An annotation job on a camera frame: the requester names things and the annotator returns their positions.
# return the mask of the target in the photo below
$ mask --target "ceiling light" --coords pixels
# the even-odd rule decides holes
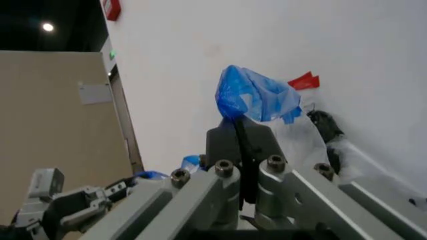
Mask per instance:
[[[46,23],[43,23],[43,29],[46,32],[52,32],[54,30],[54,26],[52,24],[46,22]]]

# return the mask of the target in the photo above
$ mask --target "white wall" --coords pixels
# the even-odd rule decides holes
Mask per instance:
[[[425,0],[120,1],[107,21],[145,169],[205,151],[221,70],[320,75],[348,137],[427,193]]]
[[[116,58],[110,59],[110,52],[113,50],[113,46],[111,45],[110,37],[108,36],[104,42],[104,45],[101,48],[102,61],[105,66],[105,71],[107,74],[111,72],[116,65]]]

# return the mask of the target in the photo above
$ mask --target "blue plastic bag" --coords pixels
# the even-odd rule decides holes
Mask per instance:
[[[283,118],[285,124],[301,115],[300,99],[287,82],[235,65],[222,71],[215,94],[216,105],[225,118],[246,115],[260,122]]]

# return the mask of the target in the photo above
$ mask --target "robotic arm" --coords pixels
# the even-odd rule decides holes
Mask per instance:
[[[271,129],[248,118],[209,130],[200,166],[64,193],[58,169],[38,169],[0,239],[59,240],[69,231],[84,232],[81,240],[427,239],[425,213],[386,182],[340,184],[324,163],[292,168]],[[258,229],[242,230],[243,202],[254,204],[244,218]]]

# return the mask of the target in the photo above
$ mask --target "metal linkage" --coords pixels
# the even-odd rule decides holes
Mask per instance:
[[[340,186],[347,195],[405,239],[427,239],[427,216],[386,182],[358,179]]]
[[[401,239],[314,169],[277,171],[265,160],[258,187],[255,220],[263,227],[285,228],[290,217],[298,228],[330,229],[341,239]]]
[[[141,179],[123,202],[80,239],[134,239],[172,199],[175,187],[169,179]]]
[[[193,230],[235,228],[238,220],[240,173],[229,161],[231,174],[217,167],[198,171],[152,219],[136,239],[185,239]]]

